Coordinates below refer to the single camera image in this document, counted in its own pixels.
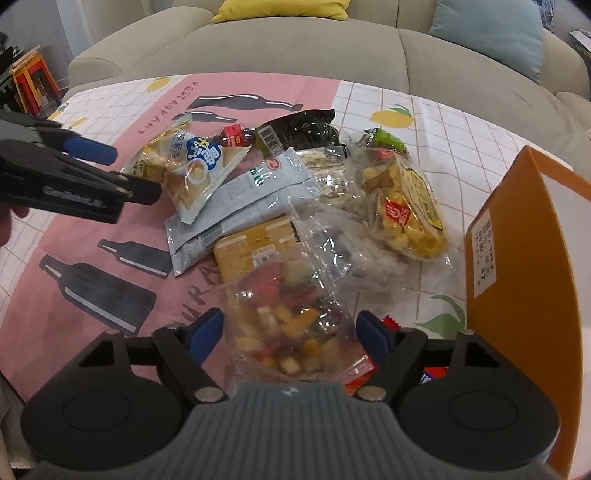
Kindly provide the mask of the blue white cracker bag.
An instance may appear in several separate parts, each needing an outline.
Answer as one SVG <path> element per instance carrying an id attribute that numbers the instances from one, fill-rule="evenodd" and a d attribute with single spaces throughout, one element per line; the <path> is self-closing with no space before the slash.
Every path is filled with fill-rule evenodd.
<path id="1" fill-rule="evenodd" d="M 190 131 L 185 114 L 145 144 L 122 172 L 159 183 L 189 225 L 214 191 L 249 153 L 249 146 L 224 146 Z"/>

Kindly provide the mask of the clear bag mixed candies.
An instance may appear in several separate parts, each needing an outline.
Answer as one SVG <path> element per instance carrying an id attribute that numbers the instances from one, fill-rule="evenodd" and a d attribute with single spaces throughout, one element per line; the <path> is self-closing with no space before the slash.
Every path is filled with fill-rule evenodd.
<path id="1" fill-rule="evenodd" d="M 368 359 L 349 312 L 311 259 L 278 259 L 224 288 L 224 331 L 236 370 L 249 379 L 342 381 Z"/>

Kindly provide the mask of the small red snack packet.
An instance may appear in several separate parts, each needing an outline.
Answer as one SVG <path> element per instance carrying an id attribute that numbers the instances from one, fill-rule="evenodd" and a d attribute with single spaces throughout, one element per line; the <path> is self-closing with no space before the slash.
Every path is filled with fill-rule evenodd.
<path id="1" fill-rule="evenodd" d="M 245 146 L 245 133 L 243 133 L 242 126 L 239 124 L 225 126 L 221 130 L 221 144 L 225 147 Z"/>

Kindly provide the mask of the yellow chips bag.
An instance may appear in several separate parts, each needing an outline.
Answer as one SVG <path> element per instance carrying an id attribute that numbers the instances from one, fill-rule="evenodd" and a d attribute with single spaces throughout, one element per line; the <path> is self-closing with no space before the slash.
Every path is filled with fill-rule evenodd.
<path id="1" fill-rule="evenodd" d="M 449 248 L 436 198 L 420 170 L 394 150 L 371 149 L 362 170 L 370 234 L 409 258 L 435 260 Z"/>

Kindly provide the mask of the tan biscuit packet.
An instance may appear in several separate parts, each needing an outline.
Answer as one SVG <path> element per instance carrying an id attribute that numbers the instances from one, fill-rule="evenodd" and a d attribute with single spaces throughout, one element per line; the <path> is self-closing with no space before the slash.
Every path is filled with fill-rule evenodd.
<path id="1" fill-rule="evenodd" d="M 259 223 L 215 243 L 213 254 L 224 283 L 242 277 L 300 243 L 287 215 Z"/>

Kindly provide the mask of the clear plastic snack bag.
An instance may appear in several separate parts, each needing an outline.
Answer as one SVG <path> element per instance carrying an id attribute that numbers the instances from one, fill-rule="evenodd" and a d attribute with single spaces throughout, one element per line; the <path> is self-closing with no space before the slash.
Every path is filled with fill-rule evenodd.
<path id="1" fill-rule="evenodd" d="M 370 235 L 366 201 L 345 149 L 303 149 L 297 156 L 320 194 L 301 204 L 291 200 L 291 212 L 301 240 L 329 278 L 377 290 L 399 288 L 410 280 L 409 261 Z"/>

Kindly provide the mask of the grey white snack packet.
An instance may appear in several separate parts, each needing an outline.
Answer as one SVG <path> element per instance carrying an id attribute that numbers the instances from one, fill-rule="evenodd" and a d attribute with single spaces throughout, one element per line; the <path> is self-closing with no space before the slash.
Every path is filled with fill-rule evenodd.
<path id="1" fill-rule="evenodd" d="M 263 161 L 221 185 L 189 224 L 175 214 L 164 222 L 176 277 L 211 253 L 224 236 L 287 212 L 288 202 L 318 199 L 321 188 L 294 149 Z"/>

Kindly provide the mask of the dark green seaweed packet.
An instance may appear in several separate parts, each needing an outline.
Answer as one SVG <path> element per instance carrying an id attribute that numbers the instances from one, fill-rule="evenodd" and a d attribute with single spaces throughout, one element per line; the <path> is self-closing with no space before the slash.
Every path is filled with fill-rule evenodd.
<path id="1" fill-rule="evenodd" d="M 311 109 L 270 120 L 254 130 L 256 146 L 264 158 L 289 148 L 298 151 L 339 146 L 339 132 L 332 126 L 334 119 L 334 109 Z"/>

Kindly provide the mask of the green label clear snack bag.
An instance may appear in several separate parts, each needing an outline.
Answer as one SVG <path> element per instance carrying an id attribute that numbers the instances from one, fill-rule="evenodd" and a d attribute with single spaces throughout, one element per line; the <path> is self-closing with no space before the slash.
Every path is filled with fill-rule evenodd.
<path id="1" fill-rule="evenodd" d="M 356 145 L 379 160 L 389 159 L 394 154 L 406 160 L 411 159 L 406 144 L 394 134 L 379 127 L 365 130 Z"/>

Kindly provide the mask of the red orange stool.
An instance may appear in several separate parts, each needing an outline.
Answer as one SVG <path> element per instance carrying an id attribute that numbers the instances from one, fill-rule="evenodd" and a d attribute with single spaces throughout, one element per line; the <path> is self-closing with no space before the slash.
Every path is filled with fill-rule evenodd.
<path id="1" fill-rule="evenodd" d="M 25 113 L 39 116 L 43 108 L 43 99 L 61 105 L 57 82 L 36 45 L 14 61 L 9 68 L 15 84 L 20 105 Z"/>

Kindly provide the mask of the pink white patterned tablecloth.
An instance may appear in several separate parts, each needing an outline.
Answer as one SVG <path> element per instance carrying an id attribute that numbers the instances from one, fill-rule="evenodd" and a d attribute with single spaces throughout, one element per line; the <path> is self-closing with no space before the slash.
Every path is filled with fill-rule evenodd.
<path id="1" fill-rule="evenodd" d="M 463 317 L 464 234 L 527 139 L 466 108 L 349 81 L 270 73 L 194 74 L 101 86 L 70 97 L 55 119 L 114 145 L 126 163 L 174 115 L 201 96 L 250 94 L 284 107 L 334 109 L 335 127 L 355 135 L 380 124 L 408 147 L 431 184 L 451 241 L 447 258 L 412 264 L 393 291 L 348 289 L 349 311 L 413 326 Z M 181 276 L 163 270 L 167 196 L 129 204 L 116 224 L 34 210 L 16 220 L 1 250 L 1 371 L 31 397 L 75 354 L 110 328 L 147 335 L 187 323 L 217 302 L 212 259 Z"/>

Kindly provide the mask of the orange cardboard box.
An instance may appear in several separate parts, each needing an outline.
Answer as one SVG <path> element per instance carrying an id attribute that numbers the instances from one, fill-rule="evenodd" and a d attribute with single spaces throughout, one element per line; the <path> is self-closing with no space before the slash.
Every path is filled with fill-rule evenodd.
<path id="1" fill-rule="evenodd" d="M 590 473 L 590 184 L 525 147 L 465 234 L 467 325 L 551 399 L 550 465 Z"/>

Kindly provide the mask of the yellow cushion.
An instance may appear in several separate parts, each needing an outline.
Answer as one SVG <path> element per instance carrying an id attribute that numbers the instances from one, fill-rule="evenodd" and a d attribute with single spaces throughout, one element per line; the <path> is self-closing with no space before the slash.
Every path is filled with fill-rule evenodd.
<path id="1" fill-rule="evenodd" d="M 315 17 L 345 21 L 346 0 L 228 0 L 219 7 L 211 22 L 224 23 L 267 17 Z"/>

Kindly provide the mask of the beige sofa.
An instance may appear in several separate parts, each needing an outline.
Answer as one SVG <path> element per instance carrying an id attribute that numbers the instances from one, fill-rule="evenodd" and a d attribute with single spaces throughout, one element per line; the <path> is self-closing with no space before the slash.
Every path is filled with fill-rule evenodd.
<path id="1" fill-rule="evenodd" d="M 491 121 L 590 174 L 590 81 L 581 56 L 544 32 L 540 76 L 434 37 L 433 1 L 353 1 L 344 21 L 214 23 L 215 1 L 177 1 L 100 40 L 68 68 L 73 92 L 166 74 L 290 73 L 421 96 Z"/>

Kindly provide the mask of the light blue cushion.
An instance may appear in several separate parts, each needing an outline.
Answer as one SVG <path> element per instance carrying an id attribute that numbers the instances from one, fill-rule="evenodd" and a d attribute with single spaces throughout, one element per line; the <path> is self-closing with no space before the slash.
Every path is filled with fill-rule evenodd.
<path id="1" fill-rule="evenodd" d="M 440 1 L 429 34 L 540 81 L 543 24 L 537 5 L 531 1 Z"/>

